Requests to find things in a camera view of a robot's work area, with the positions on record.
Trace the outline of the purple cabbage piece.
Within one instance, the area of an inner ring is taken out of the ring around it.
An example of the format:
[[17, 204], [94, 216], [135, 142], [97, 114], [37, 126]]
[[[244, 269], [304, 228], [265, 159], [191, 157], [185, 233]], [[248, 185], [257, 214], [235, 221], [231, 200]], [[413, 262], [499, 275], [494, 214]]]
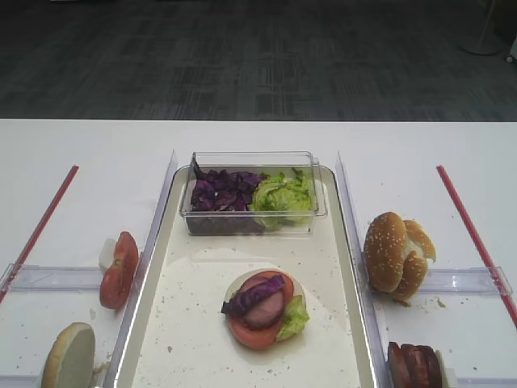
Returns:
[[246, 291], [236, 293], [228, 302], [223, 302], [221, 313], [242, 317], [254, 305], [281, 290], [284, 286], [284, 278], [281, 275], [275, 275]]

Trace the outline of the green lettuce in container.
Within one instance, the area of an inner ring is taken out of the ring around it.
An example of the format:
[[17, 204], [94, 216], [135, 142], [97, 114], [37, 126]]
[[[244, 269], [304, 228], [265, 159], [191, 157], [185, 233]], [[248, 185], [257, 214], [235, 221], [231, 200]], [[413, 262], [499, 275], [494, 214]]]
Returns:
[[[294, 176], [286, 178], [284, 173], [269, 175], [255, 189], [249, 209], [254, 212], [302, 212], [313, 209], [313, 197], [309, 193], [309, 179], [302, 170], [292, 168]], [[309, 217], [282, 216], [256, 218], [266, 230], [278, 230], [281, 226], [301, 226]]]

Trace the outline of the clear plastic salad container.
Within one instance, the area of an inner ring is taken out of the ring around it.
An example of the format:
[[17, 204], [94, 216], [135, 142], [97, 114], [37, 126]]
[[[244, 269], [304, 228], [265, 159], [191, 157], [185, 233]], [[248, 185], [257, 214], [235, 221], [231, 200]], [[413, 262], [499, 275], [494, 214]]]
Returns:
[[179, 213], [190, 234], [307, 234], [327, 214], [309, 151], [195, 152]]

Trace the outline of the purple cabbage in container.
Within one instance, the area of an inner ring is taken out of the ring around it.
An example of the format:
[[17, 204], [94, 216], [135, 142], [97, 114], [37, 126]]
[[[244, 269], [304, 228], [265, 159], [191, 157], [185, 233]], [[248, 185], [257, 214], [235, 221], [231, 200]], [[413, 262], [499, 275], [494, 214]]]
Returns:
[[191, 210], [195, 212], [246, 211], [255, 189], [266, 179], [264, 174], [249, 171], [203, 172], [195, 159], [192, 167], [196, 183], [191, 194]]

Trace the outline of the sausage slice on bun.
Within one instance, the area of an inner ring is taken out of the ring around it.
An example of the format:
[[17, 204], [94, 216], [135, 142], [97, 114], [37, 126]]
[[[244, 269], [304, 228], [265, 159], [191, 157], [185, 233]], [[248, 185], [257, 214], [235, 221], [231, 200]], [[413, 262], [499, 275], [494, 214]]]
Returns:
[[252, 329], [262, 330], [276, 323], [283, 312], [284, 294], [281, 289], [254, 305], [241, 320]]

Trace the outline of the rear sesame bun top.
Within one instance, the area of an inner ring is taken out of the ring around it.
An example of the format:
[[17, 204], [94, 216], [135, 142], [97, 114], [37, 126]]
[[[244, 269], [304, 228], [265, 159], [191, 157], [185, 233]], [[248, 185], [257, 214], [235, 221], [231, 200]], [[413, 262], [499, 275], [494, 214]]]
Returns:
[[364, 243], [370, 285], [392, 293], [401, 281], [407, 243], [404, 221], [393, 212], [382, 213], [369, 225]]

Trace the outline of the sesame bun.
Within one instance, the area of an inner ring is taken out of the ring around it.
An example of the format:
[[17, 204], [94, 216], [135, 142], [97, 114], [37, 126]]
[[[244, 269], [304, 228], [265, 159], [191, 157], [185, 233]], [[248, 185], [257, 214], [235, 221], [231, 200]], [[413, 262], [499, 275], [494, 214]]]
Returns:
[[393, 212], [382, 213], [369, 225], [364, 243], [370, 285], [392, 293], [401, 281], [407, 243], [404, 221]]
[[413, 220], [404, 220], [407, 243], [402, 278], [393, 293], [393, 298], [408, 304], [422, 285], [428, 269], [428, 260], [436, 261], [435, 247], [422, 226]]

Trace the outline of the white metal tray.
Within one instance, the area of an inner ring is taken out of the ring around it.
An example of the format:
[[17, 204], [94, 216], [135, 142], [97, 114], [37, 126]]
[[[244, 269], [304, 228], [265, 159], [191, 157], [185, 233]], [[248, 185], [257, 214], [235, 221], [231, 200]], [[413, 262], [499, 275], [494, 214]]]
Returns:
[[167, 175], [106, 387], [374, 387], [333, 171], [306, 235], [203, 236], [179, 215], [189, 170]]

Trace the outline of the front sesame bun top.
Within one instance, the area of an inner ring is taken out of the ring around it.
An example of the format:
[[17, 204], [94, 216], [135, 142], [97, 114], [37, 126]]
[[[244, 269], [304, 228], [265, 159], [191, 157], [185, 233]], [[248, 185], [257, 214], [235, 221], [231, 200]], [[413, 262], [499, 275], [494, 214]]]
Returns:
[[404, 220], [407, 243], [402, 278], [393, 293], [393, 298], [408, 304], [422, 285], [428, 269], [428, 260], [436, 261], [435, 247], [422, 226], [413, 220]]

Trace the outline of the left red strip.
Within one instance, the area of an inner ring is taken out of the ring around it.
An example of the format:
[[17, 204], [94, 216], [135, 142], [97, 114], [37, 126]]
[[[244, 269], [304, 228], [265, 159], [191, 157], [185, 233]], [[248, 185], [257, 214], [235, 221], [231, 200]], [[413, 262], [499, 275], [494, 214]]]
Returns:
[[78, 173], [78, 170], [78, 165], [72, 165], [72, 167], [69, 169], [67, 176], [64, 178], [63, 182], [61, 183], [61, 186], [58, 188], [56, 194], [53, 196], [50, 204], [46, 208], [44, 214], [37, 223], [35, 229], [32, 231], [32, 234], [30, 235], [28, 241], [25, 243], [22, 251], [19, 254], [18, 259], [6, 270], [6, 275], [3, 277], [1, 282], [1, 302], [3, 302], [5, 296], [8, 294], [12, 281], [17, 277], [19, 271], [25, 264], [27, 257], [31, 253], [33, 247], [36, 245], [36, 242], [41, 236], [45, 226], [48, 224], [48, 221], [50, 217], [53, 215], [55, 209], [60, 204], [61, 199], [65, 195], [68, 187], [74, 180], [74, 177]]

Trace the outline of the left long clear divider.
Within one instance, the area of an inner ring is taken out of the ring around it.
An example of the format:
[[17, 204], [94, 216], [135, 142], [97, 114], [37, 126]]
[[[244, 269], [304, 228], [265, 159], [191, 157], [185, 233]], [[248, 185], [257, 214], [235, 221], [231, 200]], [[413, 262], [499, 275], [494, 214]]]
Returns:
[[160, 264], [154, 263], [161, 258], [155, 251], [158, 249], [158, 238], [177, 168], [176, 153], [173, 153], [166, 169], [145, 248], [133, 279], [120, 331], [102, 383], [103, 387], [131, 387], [133, 384], [161, 268]]

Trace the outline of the bun bottom standing left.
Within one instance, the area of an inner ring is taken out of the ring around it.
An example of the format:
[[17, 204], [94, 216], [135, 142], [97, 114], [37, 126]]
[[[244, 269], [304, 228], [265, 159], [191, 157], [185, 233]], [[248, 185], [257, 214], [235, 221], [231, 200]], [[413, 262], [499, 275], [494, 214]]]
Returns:
[[83, 388], [90, 385], [95, 358], [95, 334], [88, 323], [71, 323], [56, 338], [40, 379], [43, 388]]

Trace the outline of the upper right clear rail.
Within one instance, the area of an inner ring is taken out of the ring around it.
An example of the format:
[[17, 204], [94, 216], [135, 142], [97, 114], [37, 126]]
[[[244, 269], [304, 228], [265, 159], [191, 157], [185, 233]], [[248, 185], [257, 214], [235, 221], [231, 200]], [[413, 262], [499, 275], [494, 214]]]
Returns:
[[501, 267], [430, 269], [418, 293], [511, 296], [513, 289]]

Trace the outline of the clear rail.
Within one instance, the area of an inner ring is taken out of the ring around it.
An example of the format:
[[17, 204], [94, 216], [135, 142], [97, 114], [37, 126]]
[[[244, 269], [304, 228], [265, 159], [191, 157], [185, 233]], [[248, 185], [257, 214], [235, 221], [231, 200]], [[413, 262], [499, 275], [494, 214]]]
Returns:
[[418, 293], [511, 296], [513, 289], [501, 267], [430, 269]]
[[15, 272], [10, 264], [1, 277], [1, 291], [72, 292], [98, 291], [103, 274], [99, 268], [22, 266]]
[[516, 388], [515, 378], [450, 377], [446, 387], [454, 388]]
[[40, 388], [40, 378], [33, 375], [1, 375], [1, 388]]

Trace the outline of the upper left clear rail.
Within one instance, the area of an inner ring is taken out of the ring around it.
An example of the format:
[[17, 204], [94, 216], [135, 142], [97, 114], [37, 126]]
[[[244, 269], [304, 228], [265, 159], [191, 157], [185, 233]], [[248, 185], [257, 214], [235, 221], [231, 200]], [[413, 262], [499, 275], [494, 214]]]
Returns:
[[72, 292], [98, 291], [103, 274], [99, 268], [22, 266], [15, 272], [10, 264], [1, 277], [1, 291]]

